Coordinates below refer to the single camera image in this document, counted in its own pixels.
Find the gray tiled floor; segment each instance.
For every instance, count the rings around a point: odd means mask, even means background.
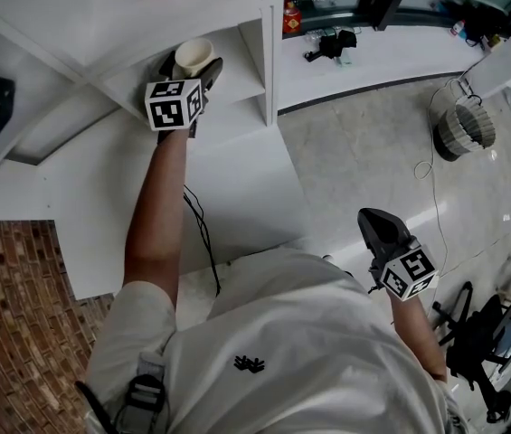
[[[331,254],[336,265],[369,288],[371,256],[356,216],[362,207],[377,207],[402,217],[442,265],[445,249],[432,179],[417,180],[414,167],[431,158],[426,110],[433,92],[445,82],[426,80],[373,90],[279,118],[308,202],[311,234],[296,246]],[[450,98],[448,90],[439,94],[431,109],[432,120]],[[473,307],[479,308],[511,278],[511,110],[499,95],[485,106],[497,129],[495,145],[455,163],[436,156],[436,195],[449,256],[437,291],[421,295],[426,307],[434,297],[450,302],[470,280],[475,287]],[[423,165],[419,175],[425,170]],[[384,293],[375,293],[374,299],[390,313]],[[482,420],[479,393],[470,394],[465,385],[460,383],[455,394],[466,401],[470,418]],[[477,426],[484,428],[482,422]]]

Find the logo on shirt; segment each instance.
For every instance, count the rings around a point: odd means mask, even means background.
[[[258,373],[265,370],[265,361],[260,361],[258,358],[252,360],[251,358],[247,358],[247,355],[244,355],[243,357],[236,356],[234,366],[241,372],[243,370],[249,370],[252,373]]]

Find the black chair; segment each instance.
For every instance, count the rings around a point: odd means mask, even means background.
[[[487,405],[487,422],[496,423],[507,420],[511,406],[511,393],[497,392],[494,389],[484,372],[482,362],[489,361],[503,365],[499,369],[500,372],[503,372],[511,363],[511,355],[509,357],[498,355],[503,348],[506,350],[511,347],[511,307],[501,306],[498,295],[494,295],[482,307],[482,310],[468,317],[473,292],[469,281],[460,290],[457,304],[465,292],[467,293],[466,301],[458,321],[442,310],[440,303],[434,302],[432,305],[450,330],[439,344],[444,345],[454,341],[446,352],[446,365],[450,368],[452,376],[466,378],[472,391],[474,391],[474,382],[478,384]]]

